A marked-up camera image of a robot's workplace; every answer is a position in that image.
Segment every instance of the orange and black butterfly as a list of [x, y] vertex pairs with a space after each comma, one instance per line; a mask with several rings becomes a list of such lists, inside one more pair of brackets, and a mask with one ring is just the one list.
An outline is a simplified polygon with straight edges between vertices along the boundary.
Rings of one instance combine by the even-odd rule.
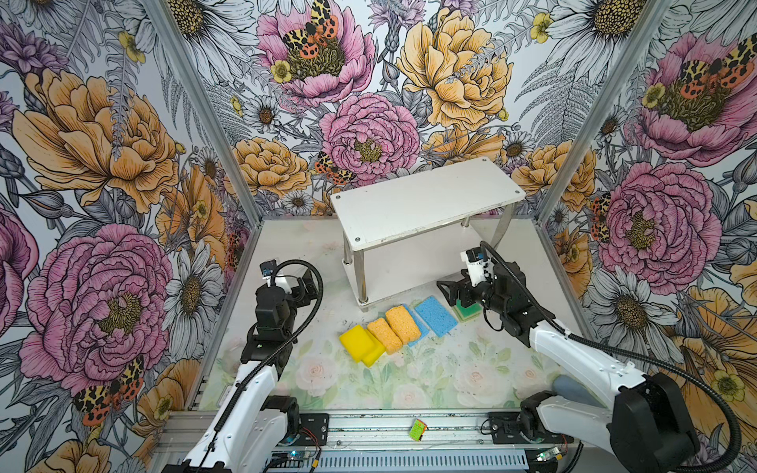
[[610, 208], [610, 193], [605, 192], [598, 198], [594, 199], [591, 204], [591, 211], [594, 216], [591, 218], [591, 237], [600, 242], [607, 243], [610, 241], [610, 229], [607, 226], [607, 210]]
[[111, 410], [134, 400], [145, 385], [144, 374], [145, 358], [140, 355], [111, 383], [81, 390], [73, 397], [73, 405], [84, 415], [82, 423], [87, 427], [100, 425]]
[[681, 95], [692, 100], [705, 90], [712, 93], [716, 88], [733, 89], [744, 82], [755, 65], [757, 56], [757, 33], [740, 42], [725, 58], [715, 59], [712, 64], [694, 59], [681, 65]]
[[350, 170], [340, 169], [339, 166], [334, 164], [334, 160], [323, 151], [318, 153], [318, 160], [313, 167], [319, 174], [325, 174], [326, 178], [336, 185], [346, 185], [357, 177]]
[[282, 41], [290, 51], [299, 52], [303, 59], [315, 59], [327, 39], [334, 39], [339, 31], [339, 20], [331, 14], [329, 0], [314, 0], [310, 21], [304, 30], [293, 30], [282, 36]]

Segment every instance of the wall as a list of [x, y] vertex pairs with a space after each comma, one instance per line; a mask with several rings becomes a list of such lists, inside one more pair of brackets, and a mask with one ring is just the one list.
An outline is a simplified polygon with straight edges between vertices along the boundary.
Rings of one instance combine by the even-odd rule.
[[[568, 190], [546, 228], [594, 336], [712, 386], [741, 421], [743, 456], [730, 471], [755, 471], [757, 4], [679, 2], [662, 24], [671, 31], [597, 130], [596, 190], [581, 205]], [[744, 68], [696, 80], [739, 44]], [[717, 457], [729, 438], [724, 416], [674, 378], [699, 461]]]
[[[479, 155], [527, 189], [519, 212], [533, 213], [644, 0], [316, 10], [326, 3], [332, 31], [311, 43], [306, 0], [169, 3], [262, 214], [331, 215], [335, 192]], [[573, 186], [576, 209], [595, 163], [587, 155]]]
[[2, 469], [139, 473], [250, 225], [138, 2], [0, 13]]

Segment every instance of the blue sponge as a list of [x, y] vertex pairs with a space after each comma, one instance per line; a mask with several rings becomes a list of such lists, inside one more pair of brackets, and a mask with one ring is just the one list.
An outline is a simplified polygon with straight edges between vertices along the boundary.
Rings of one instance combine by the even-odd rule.
[[418, 316], [417, 316], [417, 315], [416, 315], [416, 314], [415, 314], [415, 313], [413, 312], [413, 310], [412, 310], [412, 309], [410, 309], [410, 308], [409, 308], [409, 307], [408, 307], [408, 306], [407, 306], [406, 304], [402, 304], [402, 306], [403, 306], [403, 307], [405, 308], [405, 310], [407, 310], [407, 312], [408, 312], [408, 313], [410, 314], [410, 316], [411, 316], [411, 317], [413, 317], [413, 322], [415, 322], [415, 323], [416, 323], [416, 325], [418, 326], [418, 330], [420, 330], [420, 331], [421, 331], [421, 338], [419, 338], [419, 339], [418, 339], [418, 340], [416, 340], [416, 341], [411, 341], [410, 343], [408, 343], [408, 344], [407, 344], [407, 346], [408, 346], [408, 347], [415, 347], [415, 346], [416, 346], [416, 344], [417, 344], [417, 343], [418, 343], [419, 341], [423, 340], [423, 338], [424, 338], [424, 337], [425, 337], [426, 335], [428, 335], [428, 327], [426, 327], [426, 326], [425, 326], [425, 323], [421, 322], [421, 319], [420, 319], [420, 317], [418, 317]]
[[455, 318], [434, 296], [418, 304], [416, 312], [421, 316], [423, 322], [431, 327], [437, 337], [443, 337], [457, 325]]

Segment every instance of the yellow sponge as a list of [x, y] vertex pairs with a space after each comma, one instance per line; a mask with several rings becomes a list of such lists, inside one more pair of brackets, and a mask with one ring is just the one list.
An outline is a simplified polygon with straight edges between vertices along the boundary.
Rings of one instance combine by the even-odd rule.
[[339, 341], [347, 352], [358, 363], [363, 359], [365, 355], [371, 353], [375, 349], [375, 343], [371, 337], [371, 334], [363, 330], [360, 325], [355, 325], [350, 330], [339, 336]]
[[384, 345], [388, 355], [396, 353], [402, 348], [402, 341], [394, 334], [383, 317], [378, 317], [369, 323], [368, 330]]
[[407, 345], [411, 341], [421, 338], [421, 331], [418, 329], [413, 317], [402, 306], [397, 306], [386, 312], [386, 319], [391, 325], [391, 329], [402, 340], [402, 344]]
[[373, 351], [369, 352], [363, 357], [363, 363], [365, 363], [366, 366], [370, 368], [371, 366], [373, 366], [373, 363], [376, 363], [376, 360], [384, 354], [386, 348], [384, 348], [384, 345], [382, 345], [381, 342], [376, 337], [374, 337], [371, 332], [367, 331], [366, 334], [371, 337], [371, 340], [373, 340], [373, 343], [375, 343]]

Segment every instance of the shelf top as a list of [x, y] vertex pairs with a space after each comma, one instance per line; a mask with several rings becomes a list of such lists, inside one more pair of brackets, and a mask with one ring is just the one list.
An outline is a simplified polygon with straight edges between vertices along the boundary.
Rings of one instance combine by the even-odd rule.
[[485, 157], [390, 179], [332, 196], [354, 251], [514, 204], [525, 192]]

